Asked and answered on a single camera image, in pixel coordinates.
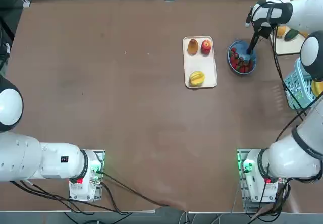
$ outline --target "table surface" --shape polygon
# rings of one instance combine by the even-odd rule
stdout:
[[[239,180],[237,148],[268,147],[295,115],[268,41],[252,75],[230,71],[227,49],[250,40],[258,0],[34,0],[23,11],[8,78],[24,97],[15,132],[106,150],[106,171],[170,206],[229,212]],[[184,84],[182,40],[213,38],[218,84]],[[279,57],[284,75],[296,56]],[[66,180],[37,181],[68,195]],[[1,183],[0,210],[66,210]],[[112,185],[122,210],[156,206]],[[323,181],[292,183],[287,212],[322,212]],[[107,195],[97,204],[111,207]],[[84,207],[85,210],[97,210]],[[243,211],[238,192],[235,212]]]

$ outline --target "bowl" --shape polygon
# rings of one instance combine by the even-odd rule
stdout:
[[[247,49],[249,47],[249,44],[245,41],[235,41],[234,43],[232,43],[231,46],[229,46],[229,49],[228,49],[228,63],[229,63],[229,67],[231,68],[231,70],[238,74],[238,75],[247,75],[247,74],[251,74],[252,71],[255,69],[256,65],[257,65],[257,56],[256,56],[256,52],[255,50],[252,51],[252,54],[251,55],[248,55],[247,54]],[[252,59],[253,60],[253,67],[251,70],[249,70],[249,72],[247,73],[241,73],[239,72],[238,70],[236,70],[232,65],[231,65],[231,62],[230,62],[230,56],[229,56],[229,53],[231,51],[232,48],[235,48],[237,50],[237,54],[239,54],[239,57],[243,57],[245,60],[250,60]]]

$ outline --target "red apple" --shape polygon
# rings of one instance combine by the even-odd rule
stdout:
[[[209,40],[204,40],[201,46],[201,52],[204,55],[208,55],[212,49],[212,43]]]

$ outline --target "blue basket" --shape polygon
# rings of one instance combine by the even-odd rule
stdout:
[[[312,78],[303,68],[300,58],[295,61],[295,70],[287,75],[284,81],[302,108],[307,107],[316,98],[311,89]],[[291,94],[287,90],[285,93],[289,107],[300,109]]]

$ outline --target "white tray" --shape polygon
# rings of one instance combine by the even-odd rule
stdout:
[[[187,52],[187,46],[191,39],[198,42],[198,51],[194,56]],[[212,43],[212,49],[209,55],[201,53],[201,45],[204,40],[209,40]],[[217,85],[217,70],[216,60],[214,57],[213,40],[210,36],[188,36],[183,39],[183,56],[184,56],[184,74],[185,85],[188,88],[213,88]],[[200,86],[191,86],[189,78],[194,71],[202,71],[205,74],[205,80]]]
[[[284,36],[289,32],[289,28],[286,30]],[[299,54],[301,52],[301,47],[305,41],[305,37],[301,34],[298,34],[291,41],[284,41],[284,36],[282,39],[276,39],[276,54],[277,55],[289,55],[289,54]]]

